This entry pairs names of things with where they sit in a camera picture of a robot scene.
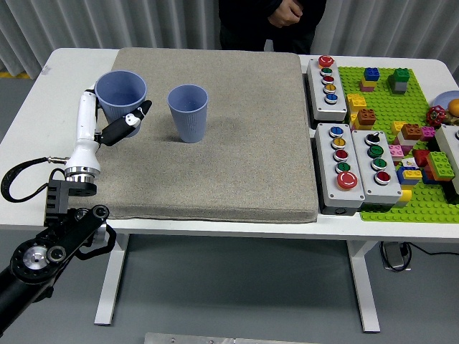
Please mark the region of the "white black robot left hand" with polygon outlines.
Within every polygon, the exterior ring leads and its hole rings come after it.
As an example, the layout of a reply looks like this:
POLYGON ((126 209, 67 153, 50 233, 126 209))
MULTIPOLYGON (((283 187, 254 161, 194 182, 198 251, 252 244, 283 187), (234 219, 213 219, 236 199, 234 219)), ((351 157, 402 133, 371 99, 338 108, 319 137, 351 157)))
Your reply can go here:
POLYGON ((150 100, 142 101, 134 110, 121 115, 97 134, 97 97, 94 91, 86 90, 80 98, 76 144, 65 164, 65 178, 69 181, 97 178, 100 175, 100 164, 96 158, 99 145, 112 146, 133 133, 140 127, 151 105, 150 100))

